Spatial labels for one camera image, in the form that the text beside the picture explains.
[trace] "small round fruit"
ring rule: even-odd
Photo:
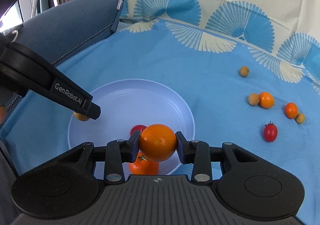
[[[250,94],[248,97],[249,104],[251,106],[257,106],[260,100],[260,96],[256,93]]]
[[[7,117],[7,107],[0,107],[0,124],[4,123],[5,118]]]
[[[77,113],[77,112],[73,112],[73,115],[76,117],[77,120],[81,120],[81,121],[87,121],[90,119],[89,117],[82,115],[80,113]]]
[[[147,126],[145,125],[135,125],[131,130],[130,130],[130,136],[132,136],[132,134],[136,131],[136,130],[139,130],[141,133],[142,131],[145,130]]]
[[[132,174],[157,175],[159,163],[147,159],[142,152],[139,152],[136,161],[129,163],[129,170]]]
[[[249,68],[247,66],[243,66],[243,67],[240,68],[240,75],[242,77],[247,77],[249,72],[250,72],[250,70],[249,70]]]
[[[264,139],[267,142],[273,142],[276,140],[278,135],[278,129],[274,123],[270,121],[270,123],[266,124],[263,130]]]
[[[263,107],[265,109],[269,109],[275,104],[275,99],[268,92],[260,93],[259,97],[260,97],[259,104],[261,107]]]
[[[162,162],[169,159],[175,152],[177,138],[168,126],[154,124],[142,131],[139,147],[149,160]]]
[[[284,113],[288,118],[295,118],[298,115],[298,107],[294,103],[288,103],[284,107]]]
[[[305,120],[306,120],[306,117],[303,113],[299,113],[298,116],[296,117],[296,122],[298,124],[304,123]]]

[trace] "red cherry tomato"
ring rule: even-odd
[[[263,130],[264,139],[267,142],[273,142],[276,140],[278,135],[278,129],[274,123],[270,121],[267,125],[265,125]]]
[[[130,131],[130,136],[132,136],[132,134],[133,134],[136,130],[139,130],[140,132],[144,131],[146,127],[147,127],[147,126],[145,126],[145,125],[135,125],[135,126],[131,129],[131,131]]]

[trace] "tomato stem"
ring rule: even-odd
[[[147,159],[144,155],[139,156],[138,158],[139,158],[140,160],[146,160],[146,161],[148,161],[148,159]]]
[[[275,125],[275,123],[273,123],[273,122],[270,120],[268,124],[265,124],[265,126],[270,125],[270,124]]]

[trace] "blue tablecloth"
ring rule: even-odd
[[[308,73],[298,83],[286,82],[274,74],[276,70],[270,70],[272,67],[257,62],[259,51],[240,40],[230,43],[234,44],[231,52],[199,51],[174,34],[172,25],[165,21],[140,27],[139,31],[117,32],[58,69],[87,91],[130,78],[153,80],[172,88],[191,108],[197,140],[217,147],[225,141],[234,142],[297,176],[305,188],[298,217],[307,225],[319,225],[320,97],[319,85]],[[244,65],[250,68],[247,78],[238,74]],[[249,94],[262,91],[274,96],[271,109],[247,103]],[[284,115],[288,102],[298,105],[306,116],[305,123],[298,125]],[[68,150],[71,115],[71,110],[34,92],[27,94],[0,131],[20,174]],[[262,138],[269,121],[278,127],[273,143]],[[190,175],[191,169],[186,165],[175,173]],[[221,176],[217,163],[212,164],[212,172],[214,178]]]

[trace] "orange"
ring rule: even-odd
[[[159,171],[159,163],[147,159],[142,152],[139,152],[136,161],[129,164],[129,170],[132,174],[156,175]]]
[[[259,104],[261,107],[263,107],[265,109],[269,109],[275,104],[275,99],[268,92],[260,93],[259,97],[260,97]]]
[[[169,159],[177,148],[177,139],[171,128],[162,124],[148,126],[142,131],[139,147],[150,160],[162,162]]]
[[[288,103],[284,107],[284,113],[288,118],[295,118],[298,115],[298,107],[294,103]]]

